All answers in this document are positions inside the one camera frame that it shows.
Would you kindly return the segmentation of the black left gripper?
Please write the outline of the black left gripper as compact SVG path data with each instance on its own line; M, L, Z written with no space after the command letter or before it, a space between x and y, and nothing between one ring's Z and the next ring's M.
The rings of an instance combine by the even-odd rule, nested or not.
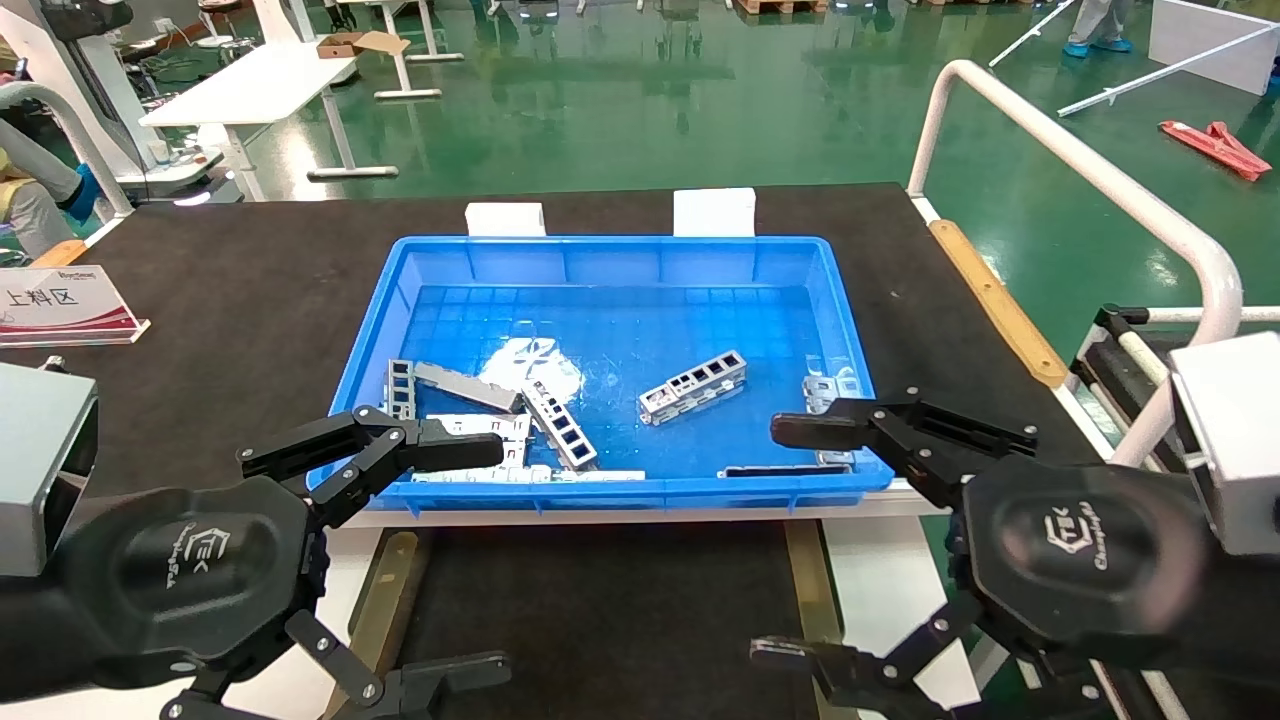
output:
M56 548L67 615L56 647L72 659L60 678L77 689L134 689L212 671L161 719L260 719L221 697L293 642L347 696L334 719L410 719L444 694L503 684L512 671L502 652L410 664L380 679L311 612L330 566L320 524L344 525L404 474L493 468L503 457L495 433L453 434L440 421L361 406L241 450L242 477L252 479L129 496ZM339 461L307 491L311 507L276 483Z

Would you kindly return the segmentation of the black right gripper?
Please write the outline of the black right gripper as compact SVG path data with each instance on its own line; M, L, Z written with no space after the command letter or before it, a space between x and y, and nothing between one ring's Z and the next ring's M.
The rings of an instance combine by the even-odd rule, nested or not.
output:
M916 683L970 626L1011 655L1073 653L1153 666L1183 646L1217 541L1190 480L1115 464L1034 459L1039 432L910 389L891 400L837 398L820 414L778 413L783 447L867 448L937 509L963 516L966 575L957 594L879 657L847 644L768 635L755 664L806 673L833 707L886 719L1097 719L1101 691L1068 676L1019 705L946 708ZM963 470L946 452L1001 459ZM974 475L965 486L964 477Z

